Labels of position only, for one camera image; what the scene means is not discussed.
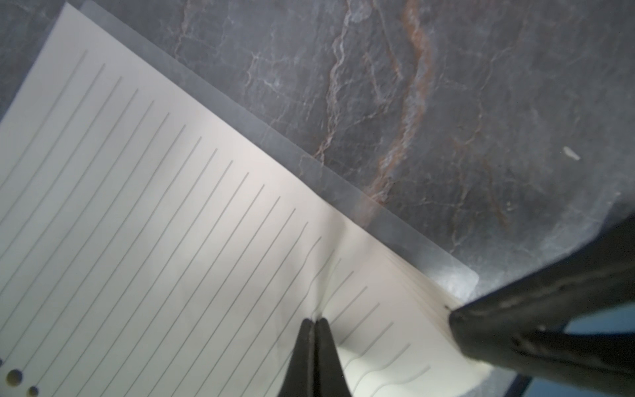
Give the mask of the frosted cover white notebook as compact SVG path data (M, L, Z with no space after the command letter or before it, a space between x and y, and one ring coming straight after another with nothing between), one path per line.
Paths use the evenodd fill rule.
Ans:
M76 8L1 122L1 393L274 396L304 319L355 396L463 396L422 273Z

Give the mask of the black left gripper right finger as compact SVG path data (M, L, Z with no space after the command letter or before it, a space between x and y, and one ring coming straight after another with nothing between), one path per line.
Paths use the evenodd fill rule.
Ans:
M319 319L314 330L314 395L351 397L327 319Z

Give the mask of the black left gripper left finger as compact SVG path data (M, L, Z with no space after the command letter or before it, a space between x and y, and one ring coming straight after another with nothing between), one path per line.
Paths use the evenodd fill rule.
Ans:
M314 396L315 322L304 319L279 391L280 397Z

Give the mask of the light blue spiral notebook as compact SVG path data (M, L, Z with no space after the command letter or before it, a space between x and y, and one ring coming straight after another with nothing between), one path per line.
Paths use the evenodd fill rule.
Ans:
M582 335L634 333L634 321L634 304L625 304L573 319L565 331Z

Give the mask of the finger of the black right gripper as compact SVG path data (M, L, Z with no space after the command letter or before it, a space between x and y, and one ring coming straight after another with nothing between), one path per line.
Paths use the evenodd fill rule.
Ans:
M472 359L519 374L621 396L634 394L631 332L567 334L558 326L634 301L634 217L578 251L449 315Z

